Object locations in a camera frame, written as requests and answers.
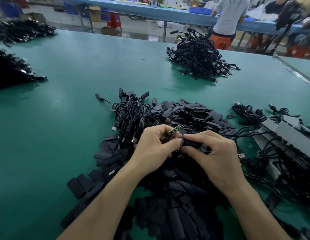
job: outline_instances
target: blue tabletop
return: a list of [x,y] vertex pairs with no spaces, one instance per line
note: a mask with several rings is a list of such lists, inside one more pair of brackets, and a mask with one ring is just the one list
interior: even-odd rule
[[[67,0],[71,4],[86,3],[103,8],[108,8],[113,11],[131,15],[142,16],[155,20],[163,20],[176,23],[196,24],[214,26],[218,17],[209,15],[190,13],[188,10],[174,9],[174,8],[160,8],[151,7],[148,5],[138,5],[137,3],[129,3],[124,1],[112,0]],[[293,25],[292,32],[298,30],[301,25]],[[237,25],[237,30],[260,32],[270,34],[275,30],[275,23],[271,21],[244,21],[242,24]]]

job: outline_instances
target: person's left hand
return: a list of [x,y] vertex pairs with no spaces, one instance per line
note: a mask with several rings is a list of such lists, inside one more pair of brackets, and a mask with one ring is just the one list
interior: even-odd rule
[[176,132],[171,140],[162,144],[165,134],[172,130],[168,125],[157,125],[144,129],[133,156],[128,163],[133,165],[144,177],[158,169],[171,153],[183,144],[181,133]]

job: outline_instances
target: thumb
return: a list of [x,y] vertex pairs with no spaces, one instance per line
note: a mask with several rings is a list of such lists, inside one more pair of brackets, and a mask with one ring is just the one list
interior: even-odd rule
[[206,155],[199,150],[193,148],[192,146],[183,146],[179,149],[182,153],[186,153],[188,156],[193,158],[195,161],[198,162],[199,165],[203,167],[204,161],[207,160]]
[[174,138],[165,144],[163,144],[164,150],[166,153],[172,153],[183,145],[183,138]]

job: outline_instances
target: tiled floor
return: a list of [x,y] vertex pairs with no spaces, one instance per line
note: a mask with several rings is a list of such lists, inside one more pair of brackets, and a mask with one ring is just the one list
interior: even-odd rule
[[[81,23],[78,15],[70,15],[67,14],[66,12],[56,12],[52,7],[37,6],[37,5],[30,6],[30,8],[28,9],[25,8],[23,9],[23,12],[42,13],[45,16],[46,20],[48,21],[48,24],[55,26],[58,29],[66,29],[79,32],[83,31],[81,28]],[[87,18],[83,18],[83,22],[85,26],[89,26],[89,20]],[[164,28],[159,27],[155,20],[136,20],[136,19],[130,19],[129,17],[126,16],[121,16],[121,25],[122,25],[122,31],[118,32],[119,36],[133,39],[162,42]],[[101,33],[101,28],[104,26],[106,26],[106,21],[104,20],[102,22],[93,22],[95,33]],[[183,27],[184,26],[181,24],[168,23],[165,41],[167,43],[174,43],[176,34],[171,35],[169,32],[175,30],[182,31]],[[194,25],[192,26],[192,28],[195,28],[198,32],[202,32],[202,29],[198,26]],[[233,47],[237,46],[238,42],[239,40],[235,39],[232,43],[232,47],[230,47],[229,50],[234,50]],[[245,44],[246,41],[243,40],[239,48],[240,51],[242,52],[245,51],[244,50]],[[284,52],[286,52],[285,47],[279,46],[277,48],[277,53],[283,54]]]

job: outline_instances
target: gray t-shirt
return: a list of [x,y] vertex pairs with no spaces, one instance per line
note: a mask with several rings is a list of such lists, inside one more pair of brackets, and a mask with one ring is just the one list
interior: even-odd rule
[[246,15],[251,0],[220,0],[215,11],[221,11],[213,30],[216,33],[232,35],[236,31],[237,21]]

